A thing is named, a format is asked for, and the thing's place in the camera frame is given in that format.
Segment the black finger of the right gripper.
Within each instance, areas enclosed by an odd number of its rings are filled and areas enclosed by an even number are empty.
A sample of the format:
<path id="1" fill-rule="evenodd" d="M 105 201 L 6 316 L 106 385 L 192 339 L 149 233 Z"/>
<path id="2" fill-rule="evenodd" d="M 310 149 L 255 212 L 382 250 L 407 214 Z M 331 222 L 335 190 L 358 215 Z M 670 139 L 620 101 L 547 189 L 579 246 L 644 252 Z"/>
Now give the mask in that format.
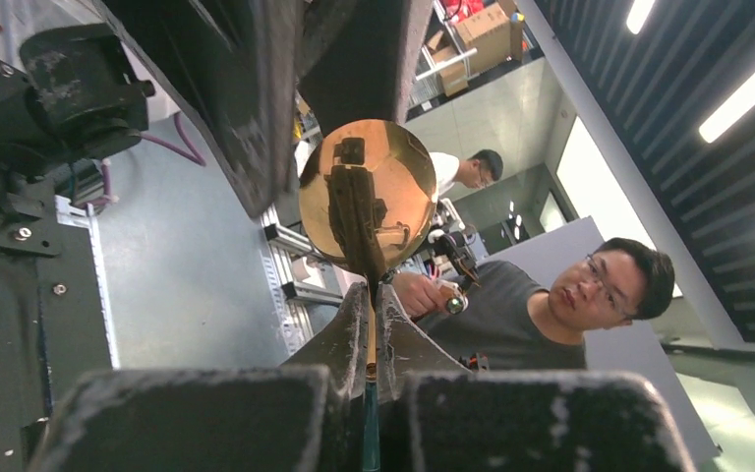
<path id="1" fill-rule="evenodd" d="M 298 91 L 322 128 L 403 124 L 431 1 L 315 1 L 305 13 Z"/>
<path id="2" fill-rule="evenodd" d="M 250 218 L 285 191 L 299 1 L 93 4 L 202 134 Z"/>

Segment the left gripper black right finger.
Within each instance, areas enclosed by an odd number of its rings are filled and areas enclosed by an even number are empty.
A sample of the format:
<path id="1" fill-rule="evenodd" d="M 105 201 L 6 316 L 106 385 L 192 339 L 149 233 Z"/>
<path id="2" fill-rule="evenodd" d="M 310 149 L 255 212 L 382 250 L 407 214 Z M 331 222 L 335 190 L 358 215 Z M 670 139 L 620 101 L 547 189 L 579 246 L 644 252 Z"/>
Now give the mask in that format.
<path id="1" fill-rule="evenodd" d="M 471 372 L 377 293 L 385 471 L 690 471 L 666 402 L 624 372 Z"/>

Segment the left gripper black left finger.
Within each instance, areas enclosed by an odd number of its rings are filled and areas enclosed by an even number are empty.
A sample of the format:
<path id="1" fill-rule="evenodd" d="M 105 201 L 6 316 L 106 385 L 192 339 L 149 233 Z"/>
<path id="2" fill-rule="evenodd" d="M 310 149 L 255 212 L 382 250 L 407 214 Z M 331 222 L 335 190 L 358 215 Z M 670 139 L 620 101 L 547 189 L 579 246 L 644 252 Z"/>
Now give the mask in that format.
<path id="1" fill-rule="evenodd" d="M 33 471 L 360 471 L 370 296 L 275 368 L 95 372 L 57 406 Z"/>

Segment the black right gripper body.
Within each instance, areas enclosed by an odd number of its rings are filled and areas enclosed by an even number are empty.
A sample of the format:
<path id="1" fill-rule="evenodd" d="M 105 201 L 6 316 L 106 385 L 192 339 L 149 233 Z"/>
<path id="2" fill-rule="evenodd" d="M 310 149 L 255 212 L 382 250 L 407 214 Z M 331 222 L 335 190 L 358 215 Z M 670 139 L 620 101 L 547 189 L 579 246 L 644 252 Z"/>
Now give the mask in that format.
<path id="1" fill-rule="evenodd" d="M 0 253 L 55 257 L 55 187 L 48 175 L 136 145 L 154 86 L 135 75 L 104 24 L 48 29 L 0 60 Z"/>

